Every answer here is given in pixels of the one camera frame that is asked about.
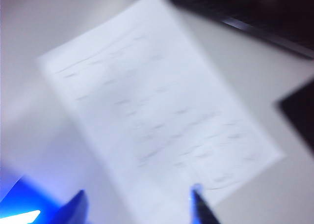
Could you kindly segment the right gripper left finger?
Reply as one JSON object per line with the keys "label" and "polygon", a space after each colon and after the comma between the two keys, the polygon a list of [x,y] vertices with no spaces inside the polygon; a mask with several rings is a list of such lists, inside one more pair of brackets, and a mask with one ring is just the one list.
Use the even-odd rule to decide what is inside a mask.
{"label": "right gripper left finger", "polygon": [[63,205],[49,221],[50,224],[86,224],[88,216],[88,199],[86,192],[80,190]]}

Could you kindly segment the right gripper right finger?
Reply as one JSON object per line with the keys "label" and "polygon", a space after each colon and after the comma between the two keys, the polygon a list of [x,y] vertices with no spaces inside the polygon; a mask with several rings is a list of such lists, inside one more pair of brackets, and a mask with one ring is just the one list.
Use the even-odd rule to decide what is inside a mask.
{"label": "right gripper right finger", "polygon": [[203,187],[201,184],[194,184],[189,192],[189,205],[191,224],[220,224],[215,214],[210,209],[202,196]]}

